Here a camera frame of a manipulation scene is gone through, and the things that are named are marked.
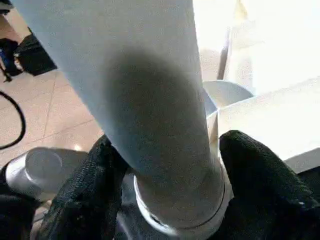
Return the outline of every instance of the metal canister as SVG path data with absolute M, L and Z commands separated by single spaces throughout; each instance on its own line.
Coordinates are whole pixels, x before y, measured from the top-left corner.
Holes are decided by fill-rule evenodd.
M 10 161 L 6 182 L 17 193 L 39 201 L 51 200 L 87 155 L 83 151 L 36 147 Z

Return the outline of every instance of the pvc pipe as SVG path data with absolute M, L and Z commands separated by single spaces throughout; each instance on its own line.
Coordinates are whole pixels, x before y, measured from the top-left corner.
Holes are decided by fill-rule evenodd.
M 12 0 L 135 170 L 152 216 L 201 225 L 224 196 L 210 153 L 191 0 Z

